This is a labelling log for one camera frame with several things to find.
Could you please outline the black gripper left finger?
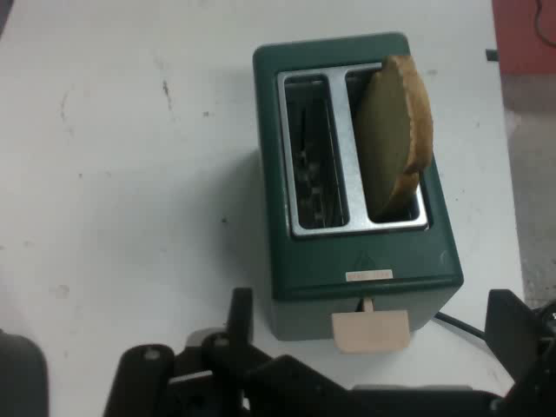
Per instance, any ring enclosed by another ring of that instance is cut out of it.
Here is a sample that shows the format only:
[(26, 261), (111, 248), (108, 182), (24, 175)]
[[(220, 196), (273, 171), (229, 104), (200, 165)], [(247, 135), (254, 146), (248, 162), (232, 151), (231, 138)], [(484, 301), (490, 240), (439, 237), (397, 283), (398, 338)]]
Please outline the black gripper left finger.
[(162, 344), (121, 357), (107, 416), (333, 416), (335, 384), (253, 340), (253, 292), (233, 291), (224, 329), (179, 354)]

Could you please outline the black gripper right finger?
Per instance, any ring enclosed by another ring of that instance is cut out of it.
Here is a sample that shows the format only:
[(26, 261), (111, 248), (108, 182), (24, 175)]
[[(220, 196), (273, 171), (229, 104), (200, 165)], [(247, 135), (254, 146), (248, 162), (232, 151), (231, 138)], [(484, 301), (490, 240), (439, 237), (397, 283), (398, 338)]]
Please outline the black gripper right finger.
[(513, 378), (499, 400), (500, 416), (555, 415), (555, 333), (507, 289), (489, 292), (484, 337)]

